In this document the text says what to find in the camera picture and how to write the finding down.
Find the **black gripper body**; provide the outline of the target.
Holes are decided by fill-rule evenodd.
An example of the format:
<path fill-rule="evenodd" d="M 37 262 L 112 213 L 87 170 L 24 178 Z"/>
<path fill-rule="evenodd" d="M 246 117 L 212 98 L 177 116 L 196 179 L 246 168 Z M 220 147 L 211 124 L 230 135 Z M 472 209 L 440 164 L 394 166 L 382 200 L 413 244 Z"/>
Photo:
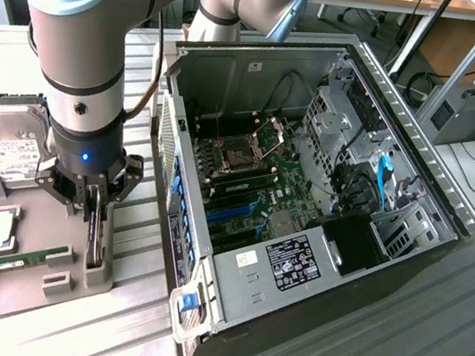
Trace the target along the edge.
<path fill-rule="evenodd" d="M 123 147 L 123 118 L 116 117 L 105 127 L 76 132 L 51 118 L 57 169 L 71 183 L 96 183 L 100 175 L 114 178 L 126 166 Z"/>

